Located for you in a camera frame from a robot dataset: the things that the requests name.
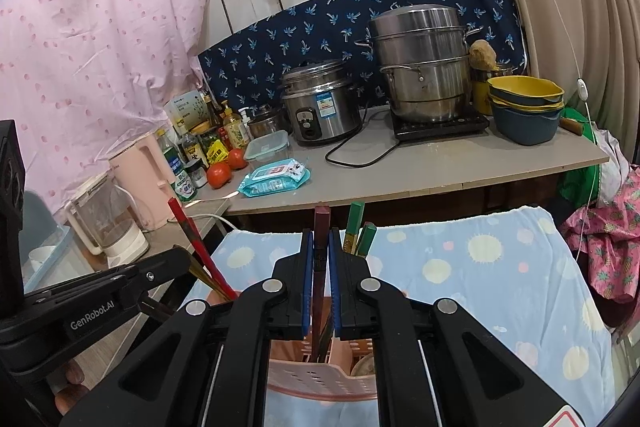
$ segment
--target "small jar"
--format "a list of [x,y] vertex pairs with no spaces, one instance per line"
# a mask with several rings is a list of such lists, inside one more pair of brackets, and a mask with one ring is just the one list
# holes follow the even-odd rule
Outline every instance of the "small jar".
[[201,188],[207,184],[207,173],[204,169],[204,163],[201,159],[191,160],[184,166],[184,170],[191,178],[194,187]]

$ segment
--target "stainless steel pot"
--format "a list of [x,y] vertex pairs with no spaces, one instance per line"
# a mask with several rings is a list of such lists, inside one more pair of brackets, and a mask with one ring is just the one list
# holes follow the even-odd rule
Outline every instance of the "stainless steel pot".
[[338,141],[361,124],[356,86],[341,60],[295,68],[282,76],[282,87],[300,144]]
[[261,105],[258,110],[259,112],[255,113],[254,117],[247,123],[251,136],[259,138],[280,130],[285,130],[287,133],[291,132],[289,122],[287,122],[287,117],[282,108],[272,108],[269,104],[265,104]]
[[404,120],[452,120],[462,113],[463,105],[469,101],[468,55],[383,66],[380,71],[388,84],[391,109]]
[[464,113],[468,103],[468,96],[465,94],[431,102],[399,102],[389,99],[394,114],[403,120],[417,123],[453,120]]
[[444,60],[466,55],[466,38],[481,28],[461,26],[454,8],[438,4],[384,12],[369,22],[372,41],[355,41],[376,52],[382,66]]

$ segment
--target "screw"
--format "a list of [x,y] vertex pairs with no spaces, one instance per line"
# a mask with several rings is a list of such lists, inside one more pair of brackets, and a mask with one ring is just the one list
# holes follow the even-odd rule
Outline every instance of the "screw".
[[438,302],[438,309],[442,313],[446,313],[447,315],[451,315],[458,311],[458,305],[452,299],[442,299]]
[[367,292],[377,292],[380,289],[380,281],[373,279],[373,277],[367,277],[360,281],[360,286]]
[[193,316],[202,315],[206,309],[207,305],[204,303],[204,301],[191,301],[185,306],[185,310],[187,311],[187,313]]
[[282,281],[278,279],[267,279],[262,283],[262,289],[269,293],[276,293],[282,290]]

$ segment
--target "wooden table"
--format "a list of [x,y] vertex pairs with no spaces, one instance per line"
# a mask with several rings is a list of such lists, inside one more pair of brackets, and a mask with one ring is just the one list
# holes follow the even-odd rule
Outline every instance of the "wooden table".
[[[324,160],[334,145],[300,147],[292,137],[291,156],[306,162],[311,179],[298,190],[247,198],[238,190],[248,169],[234,174],[219,190],[206,188],[203,197],[231,196],[228,215],[260,214],[329,206],[351,201],[386,201],[466,188],[485,187],[604,163],[609,157],[582,136],[558,129],[553,140],[521,146],[500,135],[492,121],[483,133],[400,146],[380,162],[363,169],[335,166]],[[395,143],[388,106],[370,111],[364,130],[332,158],[366,163]]]

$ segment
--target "sponge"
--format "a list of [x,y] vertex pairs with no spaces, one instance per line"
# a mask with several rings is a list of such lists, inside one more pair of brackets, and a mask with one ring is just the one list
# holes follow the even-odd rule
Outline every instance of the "sponge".
[[469,65],[475,70],[495,71],[495,51],[487,41],[479,39],[469,48]]

